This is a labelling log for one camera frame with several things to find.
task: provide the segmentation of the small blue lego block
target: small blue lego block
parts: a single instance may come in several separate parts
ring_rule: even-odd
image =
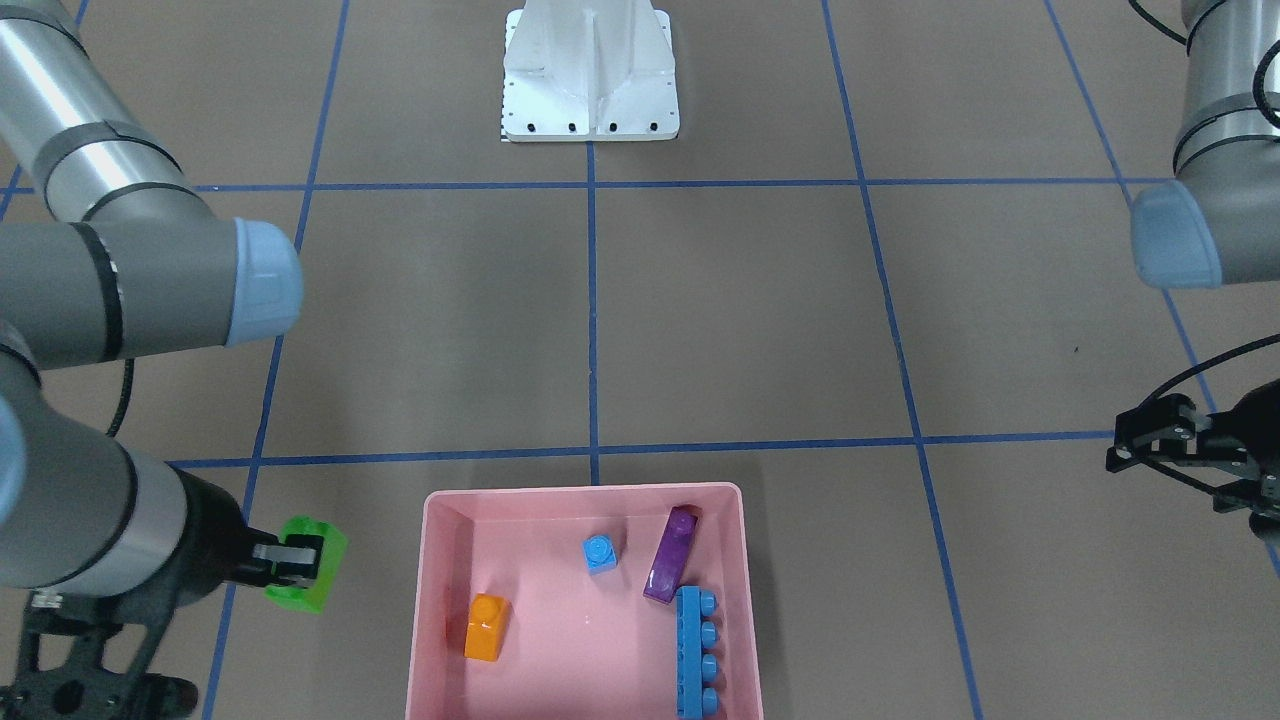
[[[586,571],[596,575],[618,566],[618,556],[613,551],[613,541],[609,536],[591,536],[582,543],[582,555],[586,556]]]

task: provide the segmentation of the orange lego block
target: orange lego block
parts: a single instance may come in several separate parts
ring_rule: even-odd
[[[497,662],[502,638],[507,634],[511,603],[495,594],[477,593],[467,619],[467,644],[463,655],[472,660]]]

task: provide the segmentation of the purple lego block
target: purple lego block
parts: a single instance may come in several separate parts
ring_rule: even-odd
[[[680,577],[689,562],[689,551],[694,544],[694,527],[698,516],[684,507],[672,507],[667,518],[667,529],[662,532],[658,553],[649,570],[649,580],[644,585],[645,597],[671,605],[680,587]]]

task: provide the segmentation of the green lego block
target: green lego block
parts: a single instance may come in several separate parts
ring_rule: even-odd
[[[342,556],[347,553],[347,536],[329,523],[320,523],[306,515],[292,518],[284,524],[280,538],[289,536],[320,536],[324,538],[324,550],[320,552],[320,571],[316,574],[315,584],[310,588],[273,585],[266,588],[266,597],[285,610],[319,615],[324,612],[329,591],[333,589],[333,579],[338,574],[338,565],[342,562]]]

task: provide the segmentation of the metal bracket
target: metal bracket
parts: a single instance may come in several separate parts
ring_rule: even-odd
[[[649,0],[529,0],[507,15],[502,138],[671,140],[671,17]]]

